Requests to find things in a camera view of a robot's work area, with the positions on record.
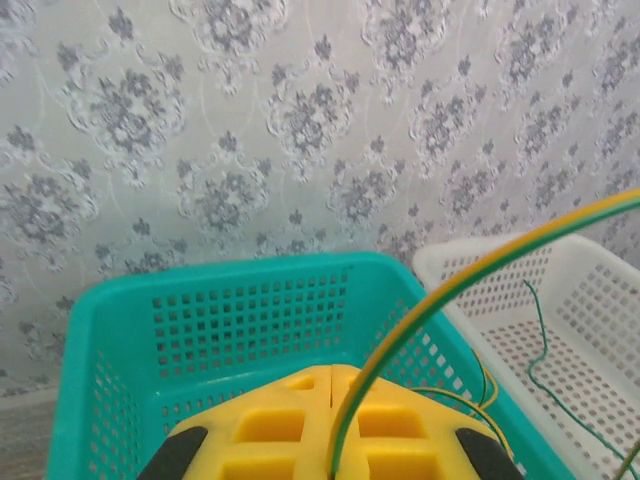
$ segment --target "yellow foam object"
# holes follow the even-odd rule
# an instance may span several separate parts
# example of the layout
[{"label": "yellow foam object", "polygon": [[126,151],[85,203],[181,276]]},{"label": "yellow foam object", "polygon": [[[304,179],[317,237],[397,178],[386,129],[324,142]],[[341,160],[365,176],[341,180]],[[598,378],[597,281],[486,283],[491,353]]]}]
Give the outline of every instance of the yellow foam object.
[{"label": "yellow foam object", "polygon": [[[327,480],[331,422],[357,375],[311,367],[190,417],[207,437],[183,480]],[[336,480],[477,480],[455,431],[483,423],[378,379],[349,428]]]}]

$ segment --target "yellow-green wire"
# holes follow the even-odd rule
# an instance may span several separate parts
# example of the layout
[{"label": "yellow-green wire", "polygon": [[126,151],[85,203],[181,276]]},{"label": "yellow-green wire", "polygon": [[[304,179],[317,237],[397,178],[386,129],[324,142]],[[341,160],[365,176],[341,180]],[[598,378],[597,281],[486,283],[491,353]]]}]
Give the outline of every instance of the yellow-green wire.
[{"label": "yellow-green wire", "polygon": [[496,382],[496,379],[493,378],[493,375],[491,375],[491,372],[489,372],[489,370],[487,370],[486,368],[484,371],[485,371],[485,374],[487,375],[487,378],[489,379],[489,383],[491,383],[491,387],[493,388],[493,392],[491,393],[489,400],[487,400],[486,403],[482,405],[482,409],[486,410],[491,405],[493,405],[493,403],[498,399],[498,393],[500,392],[500,389],[498,387],[498,382]]},{"label": "yellow-green wire", "polygon": [[640,438],[636,440],[636,443],[633,445],[633,447],[631,447],[631,450],[629,450],[629,453],[622,462],[622,465],[620,465],[620,468],[614,475],[613,480],[622,480],[622,477],[627,472],[627,470],[633,473],[633,467],[631,466],[631,464],[633,463],[633,459],[638,455],[638,452],[640,452]]},{"label": "yellow-green wire", "polygon": [[360,373],[356,376],[340,405],[329,436],[327,470],[335,476],[349,425],[367,390],[382,372],[386,363],[400,350],[416,331],[449,301],[499,270],[506,264],[546,245],[564,235],[596,222],[640,206],[640,189],[606,198],[581,208],[507,243],[486,257],[469,265],[444,282],[422,300],[383,339]]},{"label": "yellow-green wire", "polygon": [[485,399],[487,398],[487,390],[488,390],[488,386],[487,386],[487,370],[484,368],[484,365],[482,364],[482,360],[480,360],[480,357],[478,356],[476,351],[475,350],[471,350],[471,352],[473,353],[473,356],[476,357],[476,362],[478,362],[478,366],[480,367],[480,373],[482,374],[482,397],[480,398],[480,401],[478,402],[478,406],[482,407],[482,404],[484,403]]},{"label": "yellow-green wire", "polygon": [[502,432],[502,429],[498,426],[496,421],[493,418],[491,418],[491,416],[487,412],[482,410],[480,407],[474,405],[472,402],[458,395],[457,393],[452,393],[447,390],[442,390],[441,388],[415,387],[415,388],[412,388],[411,390],[413,390],[414,392],[424,392],[424,393],[433,393],[435,395],[442,395],[444,397],[448,397],[453,400],[456,400],[462,403],[463,405],[465,405],[466,407],[470,408],[471,410],[473,410],[476,414],[482,417],[482,419],[485,422],[489,424],[489,427],[491,427],[491,430],[493,430],[493,433],[495,433],[496,436],[498,437],[498,440],[500,441],[502,448],[504,448],[507,454],[509,455],[509,457],[513,459],[513,450],[511,450],[511,447],[509,446],[509,442],[507,441],[507,437],[505,437],[504,433]]},{"label": "yellow-green wire", "polygon": [[[584,430],[586,430],[587,432],[589,432],[589,434],[591,434],[593,437],[595,437],[596,440],[598,440],[602,445],[604,445],[606,448],[608,448],[609,450],[611,450],[616,457],[618,457],[620,460],[624,461],[625,460],[625,456],[619,451],[617,450],[611,443],[609,443],[602,435],[600,435],[598,432],[596,432],[595,430],[592,430],[591,428],[589,428],[582,420],[580,420],[563,402],[562,400],[560,400],[558,398],[558,396],[552,392],[546,385],[543,385],[542,383],[540,383],[538,381],[538,379],[533,375],[533,370],[541,363],[544,361],[545,358],[547,358],[547,355],[549,354],[549,342],[547,340],[547,331],[544,325],[544,317],[542,315],[542,307],[540,305],[540,299],[538,298],[538,292],[536,291],[536,289],[534,288],[533,285],[531,285],[531,283],[529,283],[527,280],[523,280],[524,284],[527,286],[527,288],[531,291],[531,295],[533,295],[533,299],[535,301],[536,304],[536,310],[538,312],[538,321],[540,322],[540,330],[542,332],[542,353],[540,355],[538,355],[530,364],[529,364],[529,368],[527,369],[527,374],[529,375],[529,379],[533,382],[533,384],[538,387],[540,390],[544,391],[547,393],[547,395],[549,395],[553,401],[556,403],[556,405],[558,405],[558,407],[560,407],[562,409],[562,411],[564,413],[566,413],[567,415],[569,415],[569,417],[571,417],[571,420],[573,420],[574,422],[576,422],[578,425],[580,425]],[[640,477],[638,477],[637,472],[635,471],[635,469],[631,466],[631,464],[629,464],[628,466],[628,470],[631,471],[631,473],[633,474],[633,478],[635,478],[636,480],[640,480]]]}]

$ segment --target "floor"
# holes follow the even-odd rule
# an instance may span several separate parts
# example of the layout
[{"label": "floor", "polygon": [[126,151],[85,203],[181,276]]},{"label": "floor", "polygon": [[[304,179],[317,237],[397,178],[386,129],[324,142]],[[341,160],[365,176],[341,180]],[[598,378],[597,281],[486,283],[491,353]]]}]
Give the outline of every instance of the floor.
[{"label": "floor", "polygon": [[0,409],[0,480],[42,480],[55,402]]}]

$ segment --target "damask pattern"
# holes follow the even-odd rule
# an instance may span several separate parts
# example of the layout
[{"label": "damask pattern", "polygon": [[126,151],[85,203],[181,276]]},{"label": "damask pattern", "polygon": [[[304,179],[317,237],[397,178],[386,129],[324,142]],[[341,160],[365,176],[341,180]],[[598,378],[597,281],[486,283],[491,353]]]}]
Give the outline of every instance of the damask pattern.
[{"label": "damask pattern", "polygon": [[[521,231],[640,184],[633,0],[0,0],[0,396],[92,285]],[[586,232],[640,267],[630,213]]]}]

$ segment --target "basket rim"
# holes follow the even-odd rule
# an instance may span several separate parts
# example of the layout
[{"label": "basket rim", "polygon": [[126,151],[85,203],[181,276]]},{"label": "basket rim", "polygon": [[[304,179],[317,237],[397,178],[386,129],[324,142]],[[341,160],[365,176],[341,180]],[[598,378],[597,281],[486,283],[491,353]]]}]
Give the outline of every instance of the basket rim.
[{"label": "basket rim", "polygon": [[411,270],[385,253],[375,251],[319,252],[297,256],[265,257],[258,259],[240,259],[228,262],[210,262],[199,265],[187,265],[170,268],[162,272],[123,275],[93,285],[75,302],[70,313],[67,327],[67,339],[62,360],[58,401],[53,419],[53,429],[49,444],[46,479],[83,478],[80,464],[80,452],[84,440],[84,417],[80,414],[88,405],[88,394],[84,382],[88,378],[91,357],[91,344],[88,339],[92,333],[92,322],[87,321],[93,315],[96,305],[105,298],[140,285],[175,284],[184,280],[185,275],[192,280],[228,278],[246,276],[248,273],[273,271],[275,269],[305,269],[319,265],[347,265],[350,262],[373,263],[385,266],[406,281],[407,287],[419,296],[424,289]]}]

